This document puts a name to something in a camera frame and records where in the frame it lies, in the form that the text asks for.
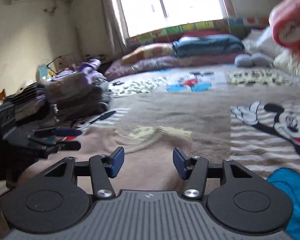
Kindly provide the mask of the light blue plush toy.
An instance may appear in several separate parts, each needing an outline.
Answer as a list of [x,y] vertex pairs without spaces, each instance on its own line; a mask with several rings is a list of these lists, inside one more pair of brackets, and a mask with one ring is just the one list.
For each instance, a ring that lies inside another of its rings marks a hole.
[[274,60],[262,53],[255,53],[253,55],[241,54],[235,57],[234,64],[237,67],[272,67]]

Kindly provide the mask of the rolled pink white quilt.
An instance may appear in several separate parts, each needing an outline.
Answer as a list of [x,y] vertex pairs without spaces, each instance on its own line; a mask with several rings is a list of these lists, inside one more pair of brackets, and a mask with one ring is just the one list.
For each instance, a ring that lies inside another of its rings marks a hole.
[[300,0],[282,0],[269,15],[273,39],[300,59]]

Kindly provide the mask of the colourful foam alphabet mat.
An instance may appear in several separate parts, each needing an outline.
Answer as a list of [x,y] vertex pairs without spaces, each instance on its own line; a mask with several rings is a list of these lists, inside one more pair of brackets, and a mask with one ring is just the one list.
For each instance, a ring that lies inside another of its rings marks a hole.
[[126,39],[127,46],[138,46],[153,43],[171,43],[182,37],[203,37],[218,34],[230,34],[240,39],[245,38],[252,29],[264,29],[269,25],[267,18],[243,17],[224,18],[221,20],[203,21],[162,28],[139,34]]

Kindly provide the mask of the white window curtain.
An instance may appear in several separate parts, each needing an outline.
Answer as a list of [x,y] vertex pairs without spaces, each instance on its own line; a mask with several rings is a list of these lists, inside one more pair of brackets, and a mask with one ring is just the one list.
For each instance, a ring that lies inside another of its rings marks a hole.
[[102,4],[111,55],[113,57],[123,56],[128,49],[126,39],[129,38],[129,35],[121,0],[102,0]]

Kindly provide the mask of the Mickey Mouse bed blanket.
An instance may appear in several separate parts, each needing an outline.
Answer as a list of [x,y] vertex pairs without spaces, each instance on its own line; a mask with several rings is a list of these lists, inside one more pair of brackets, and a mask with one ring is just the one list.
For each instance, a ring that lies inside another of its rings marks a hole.
[[27,233],[10,228],[2,213],[4,200],[23,185],[18,179],[5,180],[8,191],[0,194],[0,239],[300,239],[300,86],[135,94],[115,99],[111,112],[59,126],[82,134],[91,127],[113,127],[134,138],[157,127],[188,131],[187,156],[238,162],[288,195],[292,217],[283,231],[240,235],[216,224],[201,202],[184,199],[182,190],[121,189],[114,198],[94,202],[68,229]]

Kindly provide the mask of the beige knit sweater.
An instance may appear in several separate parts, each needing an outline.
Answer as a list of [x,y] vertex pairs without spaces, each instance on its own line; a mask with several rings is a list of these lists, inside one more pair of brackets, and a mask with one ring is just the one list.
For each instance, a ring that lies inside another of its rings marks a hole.
[[173,150],[191,152],[191,133],[182,129],[157,127],[141,138],[121,135],[113,127],[91,127],[78,137],[79,151],[59,151],[27,168],[19,177],[18,185],[30,180],[65,157],[87,161],[97,154],[111,154],[117,147],[125,150],[125,161],[119,174],[110,182],[115,190],[176,190],[181,191],[181,180],[173,164]]

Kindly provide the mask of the white crumpled bedding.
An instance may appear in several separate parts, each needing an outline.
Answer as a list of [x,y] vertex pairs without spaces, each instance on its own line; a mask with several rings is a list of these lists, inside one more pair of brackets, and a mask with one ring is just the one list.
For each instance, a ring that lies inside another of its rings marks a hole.
[[242,40],[245,51],[250,55],[261,53],[273,59],[272,66],[300,78],[300,59],[289,49],[278,45],[271,34],[270,26],[262,30],[251,29]]

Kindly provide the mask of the floral pink pillow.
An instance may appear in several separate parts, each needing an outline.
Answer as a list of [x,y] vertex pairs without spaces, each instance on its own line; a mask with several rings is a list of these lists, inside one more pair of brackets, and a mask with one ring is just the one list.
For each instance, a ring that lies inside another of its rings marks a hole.
[[168,56],[173,54],[173,44],[171,43],[154,43],[140,46],[130,54],[121,58],[122,64],[135,64],[138,61],[152,59],[155,57]]

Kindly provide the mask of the cluttered low side table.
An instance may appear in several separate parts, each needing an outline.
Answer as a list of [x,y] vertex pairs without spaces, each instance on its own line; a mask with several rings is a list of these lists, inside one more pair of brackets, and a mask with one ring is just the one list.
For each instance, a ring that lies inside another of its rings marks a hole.
[[104,54],[97,55],[96,57],[85,55],[84,61],[77,63],[74,61],[73,53],[58,56],[48,63],[40,64],[37,67],[36,78],[34,80],[25,80],[17,89],[17,93],[20,93],[35,82],[49,82],[53,78],[65,77],[74,72],[81,72],[85,68],[92,68],[98,71],[105,60],[106,56]]

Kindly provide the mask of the folded blue blanket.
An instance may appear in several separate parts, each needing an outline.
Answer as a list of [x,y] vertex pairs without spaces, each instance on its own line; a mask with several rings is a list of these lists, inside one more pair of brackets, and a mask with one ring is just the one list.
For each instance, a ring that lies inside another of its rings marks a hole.
[[244,51],[242,41],[229,34],[182,37],[172,43],[172,48],[176,57],[223,55]]

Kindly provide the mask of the pile of purple clothes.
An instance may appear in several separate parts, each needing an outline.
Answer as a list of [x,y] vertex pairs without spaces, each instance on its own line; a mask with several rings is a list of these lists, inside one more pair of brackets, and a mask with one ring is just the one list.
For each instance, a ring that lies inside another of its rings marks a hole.
[[57,118],[61,122],[83,119],[110,110],[113,92],[103,74],[101,61],[89,59],[76,71],[63,70],[50,81],[33,82],[8,96],[18,126]]

